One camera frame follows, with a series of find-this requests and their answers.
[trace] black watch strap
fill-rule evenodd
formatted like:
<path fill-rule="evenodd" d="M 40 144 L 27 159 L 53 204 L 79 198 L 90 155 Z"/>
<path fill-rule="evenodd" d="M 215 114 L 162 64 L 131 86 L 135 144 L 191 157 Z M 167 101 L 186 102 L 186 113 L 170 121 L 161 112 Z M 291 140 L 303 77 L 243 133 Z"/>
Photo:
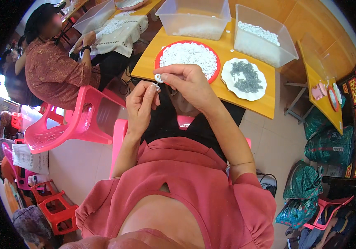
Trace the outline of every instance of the black watch strap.
<path fill-rule="evenodd" d="M 91 52 L 91 47 L 90 47 L 90 45 L 87 45 L 87 46 L 85 46 L 85 47 L 83 47 L 83 48 L 81 49 L 81 51 L 80 51 L 81 55 L 82 55 L 82 53 L 84 53 L 84 50 L 86 50 L 86 49 L 88 49 L 88 50 Z"/>

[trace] pink shirt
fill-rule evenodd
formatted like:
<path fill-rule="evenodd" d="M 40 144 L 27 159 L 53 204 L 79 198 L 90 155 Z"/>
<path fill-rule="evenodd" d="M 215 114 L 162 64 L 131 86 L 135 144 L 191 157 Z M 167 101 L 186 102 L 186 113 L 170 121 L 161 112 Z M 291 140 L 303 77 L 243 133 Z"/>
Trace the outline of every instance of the pink shirt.
<path fill-rule="evenodd" d="M 185 137 L 141 145 L 138 165 L 120 179 L 96 183 L 76 210 L 82 236 L 117 236 L 136 203 L 158 194 L 182 202 L 196 218 L 205 248 L 270 248 L 275 199 L 252 173 L 229 185 L 225 162 Z M 170 193 L 160 191 L 167 183 Z"/>

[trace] bright window light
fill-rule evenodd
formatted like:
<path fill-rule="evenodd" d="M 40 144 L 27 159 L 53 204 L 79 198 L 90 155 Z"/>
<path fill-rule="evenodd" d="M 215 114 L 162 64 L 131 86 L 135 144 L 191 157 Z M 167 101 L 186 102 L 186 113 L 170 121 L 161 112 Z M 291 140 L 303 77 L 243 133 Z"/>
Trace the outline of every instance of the bright window light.
<path fill-rule="evenodd" d="M 6 99 L 6 100 L 11 100 L 11 98 L 8 96 L 8 92 L 6 91 L 6 88 L 5 88 L 5 85 L 4 85 L 4 82 L 5 82 L 5 76 L 0 74 L 0 82 L 1 82 L 1 85 L 0 85 L 0 97 L 2 97 L 3 99 Z"/>

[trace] woman's right hand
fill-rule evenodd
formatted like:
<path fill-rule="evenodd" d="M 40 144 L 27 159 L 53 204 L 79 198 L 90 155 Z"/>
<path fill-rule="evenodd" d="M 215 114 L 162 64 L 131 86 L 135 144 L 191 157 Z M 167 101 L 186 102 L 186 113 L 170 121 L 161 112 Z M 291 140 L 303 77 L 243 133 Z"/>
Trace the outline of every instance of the woman's right hand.
<path fill-rule="evenodd" d="M 155 69 L 153 74 L 161 74 L 164 82 L 177 89 L 203 114 L 213 111 L 222 104 L 198 65 L 173 64 Z"/>
<path fill-rule="evenodd" d="M 82 40 L 82 46 L 91 46 L 92 44 L 94 44 L 96 41 L 96 34 L 94 31 L 91 31 L 90 33 L 86 34 L 86 36 L 84 37 L 84 39 Z"/>

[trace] plastic storage bin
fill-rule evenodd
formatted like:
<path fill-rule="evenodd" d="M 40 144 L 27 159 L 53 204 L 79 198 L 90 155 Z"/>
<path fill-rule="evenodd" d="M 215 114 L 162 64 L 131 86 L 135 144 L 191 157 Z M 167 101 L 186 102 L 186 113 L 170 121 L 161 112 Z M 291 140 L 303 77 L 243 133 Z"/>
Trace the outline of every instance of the plastic storage bin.
<path fill-rule="evenodd" d="M 218 41 L 230 22 L 228 0 L 166 0 L 156 12 L 167 35 Z"/>
<path fill-rule="evenodd" d="M 114 0 L 103 2 L 89 9 L 73 27 L 82 34 L 91 32 L 102 27 L 114 12 L 116 12 Z"/>
<path fill-rule="evenodd" d="M 277 34 L 280 47 L 262 37 L 240 29 L 239 21 L 260 26 L 265 30 Z M 283 24 L 263 13 L 240 4 L 236 4 L 234 48 L 236 51 L 254 57 L 275 68 L 298 59 L 293 41 Z"/>

